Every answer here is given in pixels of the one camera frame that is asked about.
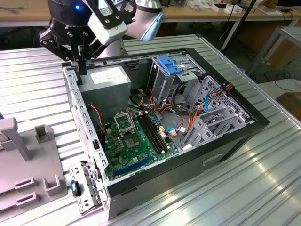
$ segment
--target wooden table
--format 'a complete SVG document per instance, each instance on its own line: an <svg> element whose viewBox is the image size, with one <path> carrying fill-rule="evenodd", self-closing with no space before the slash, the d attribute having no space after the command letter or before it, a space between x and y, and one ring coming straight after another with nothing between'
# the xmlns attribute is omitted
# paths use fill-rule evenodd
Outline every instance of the wooden table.
<svg viewBox="0 0 301 226"><path fill-rule="evenodd" d="M0 6L17 7L26 6L25 10L20 10L20 14L12 14L9 11L0 10L0 27L21 27L21 26L48 26L50 13L47 0L1 0ZM227 21L229 14L217 13L210 8L194 10L189 6L169 6L163 7L164 23L178 22L214 22ZM232 14L230 21L234 25L222 47L225 49L235 29L237 28L244 11L240 14ZM292 14L283 13L281 16L268 16L258 10L252 10L246 21L273 21L289 20L289 26L295 26L301 17L301 13L294 10Z"/></svg>

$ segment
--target blue pcie slot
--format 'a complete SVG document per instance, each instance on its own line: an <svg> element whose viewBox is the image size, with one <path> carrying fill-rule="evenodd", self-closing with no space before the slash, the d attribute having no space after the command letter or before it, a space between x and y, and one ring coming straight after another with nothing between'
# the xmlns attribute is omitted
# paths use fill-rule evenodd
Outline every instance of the blue pcie slot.
<svg viewBox="0 0 301 226"><path fill-rule="evenodd" d="M114 176L119 175L119 174L123 174L123 173L126 173L126 172L129 172L132 169L135 169L135 168L138 168L140 166L143 166L143 165L145 165L147 163L147 161L149 159L150 158L148 157L148 158L146 158L146 159L144 159L144 160L142 160L140 162L134 163L133 165L130 165L130 166L127 166L127 167L125 167L123 169L117 170L117 171L114 172Z"/></svg>

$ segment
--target red cable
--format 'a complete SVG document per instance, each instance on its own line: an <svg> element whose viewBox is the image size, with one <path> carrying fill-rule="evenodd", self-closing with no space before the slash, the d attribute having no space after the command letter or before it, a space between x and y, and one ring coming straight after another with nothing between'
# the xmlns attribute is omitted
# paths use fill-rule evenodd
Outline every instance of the red cable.
<svg viewBox="0 0 301 226"><path fill-rule="evenodd" d="M102 139L103 138L103 124L102 124L102 119L100 117L100 113L98 112L97 108L94 107L92 104L88 104L88 105L90 107L92 107L96 111L96 113L98 115L98 119L99 119L99 123L100 123L100 136L101 136L100 139Z"/></svg>

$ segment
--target metal frame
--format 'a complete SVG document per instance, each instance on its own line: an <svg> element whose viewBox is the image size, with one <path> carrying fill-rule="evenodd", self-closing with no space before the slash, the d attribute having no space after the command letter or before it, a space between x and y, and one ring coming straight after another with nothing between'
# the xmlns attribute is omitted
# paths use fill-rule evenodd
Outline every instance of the metal frame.
<svg viewBox="0 0 301 226"><path fill-rule="evenodd" d="M276 40L280 40L280 38L286 38L289 41L291 41L293 44L297 45L298 47L301 47L301 35L296 36L296 34L301 34L301 28L300 27L278 27L267 43L264 45L264 47L261 49L259 54L257 54L255 60L252 62L250 68L246 71L247 75L250 75L255 68L257 67L258 63L263 59L265 54L267 54L268 50L271 48L271 46L276 42Z"/></svg>

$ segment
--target green circuit board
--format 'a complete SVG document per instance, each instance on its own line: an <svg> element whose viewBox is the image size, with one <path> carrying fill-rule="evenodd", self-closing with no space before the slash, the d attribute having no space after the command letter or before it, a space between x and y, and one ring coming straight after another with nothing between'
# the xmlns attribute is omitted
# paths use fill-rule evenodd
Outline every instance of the green circuit board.
<svg viewBox="0 0 301 226"><path fill-rule="evenodd" d="M161 126L154 113L150 113L148 117L155 126ZM157 154L144 133L136 115L133 116L133 121L136 127L136 132L134 134L125 134L124 136L120 136L114 119L105 122L105 128L110 129L110 133L108 134L106 132L105 135L105 155L109 162L109 165L106 168L106 175L109 180L114 180L126 174L130 174L145 166L151 165L156 161L160 161L178 153L174 142L167 138L163 140L168 147L168 150L165 153ZM116 174L118 170L133 166L137 163L141 163L141 166L134 167L125 173Z"/></svg>

